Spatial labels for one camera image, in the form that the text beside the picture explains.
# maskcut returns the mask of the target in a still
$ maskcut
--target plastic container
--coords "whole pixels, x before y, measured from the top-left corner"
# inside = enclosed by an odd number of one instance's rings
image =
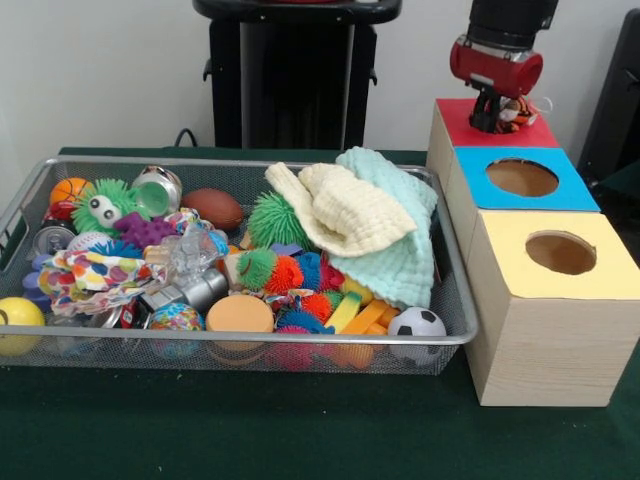
[[[248,214],[260,192],[270,162],[60,156],[40,163],[0,219],[0,297],[22,295],[22,278],[31,271],[31,244],[38,232],[53,186],[66,177],[120,178],[132,182],[144,165],[175,172],[188,193],[203,187],[231,193]],[[288,164],[298,170],[305,164]],[[0,356],[0,365],[88,368],[363,372],[437,375],[458,346],[477,331],[476,309],[436,178],[424,168],[401,167],[431,184],[440,200],[432,219],[432,241],[440,280],[432,291],[431,309],[444,321],[446,337],[374,335],[300,335],[271,333],[175,332],[86,327],[17,327],[0,325],[0,335],[37,335],[39,343],[22,356]],[[237,242],[244,224],[231,235]],[[82,343],[91,348],[65,349]],[[188,355],[165,358],[159,347],[175,342]],[[188,345],[181,349],[180,344]]]

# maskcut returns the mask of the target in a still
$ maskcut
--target black cable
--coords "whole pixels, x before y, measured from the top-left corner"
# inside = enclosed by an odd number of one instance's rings
[[[198,141],[196,140],[196,136],[188,128],[183,128],[182,130],[180,130],[180,133],[178,134],[178,138],[176,138],[176,141],[174,142],[173,146],[174,147],[179,147],[180,146],[180,142],[182,142],[182,137],[184,137],[185,134],[187,134],[189,136],[189,138],[191,139],[191,145],[194,146],[194,147],[197,147],[198,146]]]

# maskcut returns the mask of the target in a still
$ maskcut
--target black and white ball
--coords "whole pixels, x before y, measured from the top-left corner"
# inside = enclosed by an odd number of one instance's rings
[[[411,307],[391,320],[389,335],[412,337],[446,337],[444,322],[431,310]],[[417,367],[432,365],[442,356],[436,345],[391,345],[391,353],[400,360]]]

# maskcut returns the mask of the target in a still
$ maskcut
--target green spiky ball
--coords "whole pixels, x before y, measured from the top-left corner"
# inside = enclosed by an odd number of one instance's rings
[[[243,253],[238,261],[238,282],[249,290],[261,290],[271,278],[278,256],[272,250],[258,248]]]
[[[269,248],[274,243],[296,243],[304,250],[313,249],[298,221],[293,207],[279,193],[263,193],[249,217],[249,235],[256,247]]]
[[[73,225],[78,232],[103,232],[107,235],[118,238],[120,232],[114,228],[105,228],[91,213],[89,202],[96,195],[104,195],[120,209],[122,216],[129,215],[132,212],[138,212],[145,220],[149,220],[147,213],[138,207],[136,196],[138,190],[129,188],[122,180],[114,180],[105,178],[97,180],[95,185],[89,185],[85,188],[82,197],[75,202],[76,209],[71,214]]]

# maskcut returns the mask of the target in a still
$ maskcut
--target yellow ball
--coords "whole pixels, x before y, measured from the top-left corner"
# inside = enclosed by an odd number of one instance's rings
[[[44,315],[26,298],[7,297],[0,300],[0,325],[43,327]],[[35,335],[0,335],[0,355],[24,355],[39,341]]]
[[[373,292],[347,275],[344,276],[344,283],[340,287],[340,290],[344,294],[353,292],[360,295],[362,297],[362,305],[369,305],[373,301]]]

